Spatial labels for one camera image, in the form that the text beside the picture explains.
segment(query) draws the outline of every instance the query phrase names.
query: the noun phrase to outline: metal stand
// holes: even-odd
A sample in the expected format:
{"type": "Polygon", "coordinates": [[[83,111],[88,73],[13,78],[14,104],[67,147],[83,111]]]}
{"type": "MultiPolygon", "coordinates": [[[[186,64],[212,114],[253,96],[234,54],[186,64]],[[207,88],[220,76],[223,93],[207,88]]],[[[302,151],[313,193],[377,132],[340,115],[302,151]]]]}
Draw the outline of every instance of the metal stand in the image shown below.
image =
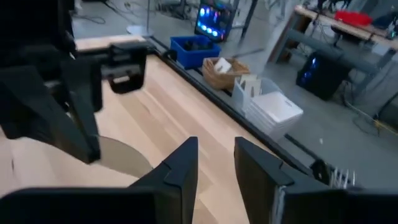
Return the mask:
{"type": "Polygon", "coordinates": [[[150,6],[150,0],[148,0],[146,26],[141,26],[141,25],[127,26],[126,30],[129,34],[139,35],[141,37],[152,37],[154,35],[154,31],[149,28],[149,12],[150,12],[149,6],[150,6]]]}

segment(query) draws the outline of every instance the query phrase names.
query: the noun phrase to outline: computer tower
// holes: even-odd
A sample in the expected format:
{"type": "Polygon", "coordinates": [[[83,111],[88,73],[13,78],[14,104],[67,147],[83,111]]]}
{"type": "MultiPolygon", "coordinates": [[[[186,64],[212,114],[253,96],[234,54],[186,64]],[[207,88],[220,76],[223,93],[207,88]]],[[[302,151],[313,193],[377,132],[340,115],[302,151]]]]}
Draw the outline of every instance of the computer tower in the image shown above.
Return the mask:
{"type": "Polygon", "coordinates": [[[297,72],[296,84],[323,100],[329,100],[350,70],[350,66],[340,58],[314,52],[297,72]]]}
{"type": "Polygon", "coordinates": [[[195,34],[205,35],[213,42],[224,42],[232,29],[236,10],[230,3],[201,0],[195,34]]]}

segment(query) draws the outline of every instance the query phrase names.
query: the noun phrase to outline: wicker basket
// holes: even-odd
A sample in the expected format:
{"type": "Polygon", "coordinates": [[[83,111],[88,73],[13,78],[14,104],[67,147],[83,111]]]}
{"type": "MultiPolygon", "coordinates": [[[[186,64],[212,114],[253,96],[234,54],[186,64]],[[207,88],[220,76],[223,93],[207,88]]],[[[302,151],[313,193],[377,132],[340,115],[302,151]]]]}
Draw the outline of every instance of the wicker basket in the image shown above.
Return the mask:
{"type": "Polygon", "coordinates": [[[216,90],[232,90],[236,77],[250,74],[248,66],[234,58],[226,59],[232,65],[231,72],[215,72],[214,64],[217,63],[218,59],[219,58],[205,58],[202,65],[202,72],[206,82],[216,90]]]}

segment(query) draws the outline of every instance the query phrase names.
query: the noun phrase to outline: light wood tabletop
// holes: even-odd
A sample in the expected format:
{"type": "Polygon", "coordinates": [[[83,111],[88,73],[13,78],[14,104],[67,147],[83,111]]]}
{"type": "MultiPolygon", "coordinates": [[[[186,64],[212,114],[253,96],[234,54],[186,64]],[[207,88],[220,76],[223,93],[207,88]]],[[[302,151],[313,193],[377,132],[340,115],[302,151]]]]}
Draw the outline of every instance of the light wood tabletop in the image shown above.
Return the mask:
{"type": "MultiPolygon", "coordinates": [[[[142,40],[123,35],[77,40],[79,49],[142,40]]],[[[199,180],[194,223],[248,223],[234,171],[234,138],[266,149],[238,123],[154,55],[147,57],[144,87],[117,95],[103,83],[100,135],[122,141],[157,166],[189,136],[199,140],[199,180]]],[[[99,164],[86,165],[31,139],[0,136],[0,195],[32,186],[120,186],[137,178],[99,164]]]]}
{"type": "MultiPolygon", "coordinates": [[[[304,8],[301,5],[295,6],[294,11],[300,15],[309,17],[311,19],[317,18],[317,13],[314,11],[311,11],[309,9],[304,8]]],[[[332,26],[337,27],[338,29],[354,35],[356,37],[359,37],[364,40],[370,39],[378,44],[382,44],[385,46],[388,46],[390,48],[393,48],[395,50],[398,50],[398,40],[389,40],[386,39],[383,35],[385,32],[383,30],[379,30],[374,27],[355,27],[351,26],[349,24],[346,24],[341,21],[337,21],[334,18],[329,16],[324,16],[324,15],[319,15],[318,19],[322,22],[326,22],[327,24],[331,24],[332,26]]]]}

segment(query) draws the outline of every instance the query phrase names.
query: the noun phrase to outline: blue storage bin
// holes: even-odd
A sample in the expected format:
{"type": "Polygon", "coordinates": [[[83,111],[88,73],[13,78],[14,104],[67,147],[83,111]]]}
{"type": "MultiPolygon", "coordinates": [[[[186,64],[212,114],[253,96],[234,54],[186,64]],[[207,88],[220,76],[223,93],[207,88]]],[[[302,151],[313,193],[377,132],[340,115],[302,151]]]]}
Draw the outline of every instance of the blue storage bin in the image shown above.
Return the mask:
{"type": "Polygon", "coordinates": [[[190,37],[171,37],[170,49],[177,52],[177,61],[182,64],[184,69],[198,68],[203,65],[203,59],[208,57],[218,57],[221,48],[216,44],[213,44],[213,49],[210,50],[191,50],[186,51],[183,45],[186,41],[192,41],[200,45],[205,45],[211,42],[211,40],[204,35],[195,35],[190,37]]]}

